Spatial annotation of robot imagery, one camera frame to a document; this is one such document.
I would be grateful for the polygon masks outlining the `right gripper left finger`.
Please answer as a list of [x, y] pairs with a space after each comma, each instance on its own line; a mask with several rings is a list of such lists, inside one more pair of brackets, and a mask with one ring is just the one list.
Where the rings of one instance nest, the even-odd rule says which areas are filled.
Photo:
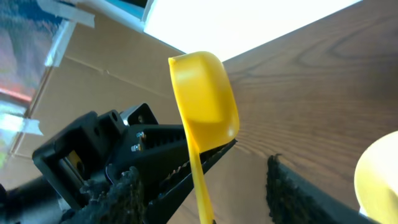
[[80, 188], [80, 193], [88, 196], [88, 204], [65, 218], [63, 223], [144, 223], [144, 186], [135, 167], [123, 172], [112, 185], [88, 180]]

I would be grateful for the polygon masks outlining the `yellow measuring scoop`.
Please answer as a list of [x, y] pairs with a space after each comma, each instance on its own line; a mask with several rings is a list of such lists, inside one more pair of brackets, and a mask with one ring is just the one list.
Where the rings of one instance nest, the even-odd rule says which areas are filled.
[[215, 214], [200, 154], [231, 142], [239, 131], [239, 115], [228, 74], [210, 52], [168, 59], [170, 77], [188, 144], [198, 214], [213, 223]]

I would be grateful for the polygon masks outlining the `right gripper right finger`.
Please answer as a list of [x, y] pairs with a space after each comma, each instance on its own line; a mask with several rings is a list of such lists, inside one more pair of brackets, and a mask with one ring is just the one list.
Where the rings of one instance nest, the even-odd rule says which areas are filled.
[[273, 223], [375, 223], [285, 166], [279, 156], [275, 154], [267, 159], [266, 201]]

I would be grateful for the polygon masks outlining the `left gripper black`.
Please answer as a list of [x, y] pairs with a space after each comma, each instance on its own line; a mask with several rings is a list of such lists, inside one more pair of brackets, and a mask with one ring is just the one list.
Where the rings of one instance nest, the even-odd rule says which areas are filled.
[[[200, 154], [209, 171], [237, 140]], [[146, 223], [167, 223], [193, 190], [187, 140], [181, 124], [159, 124], [143, 103], [103, 115], [89, 112], [34, 151], [33, 162], [74, 209], [89, 203], [84, 184], [102, 189], [120, 183], [135, 168], [143, 184]]]

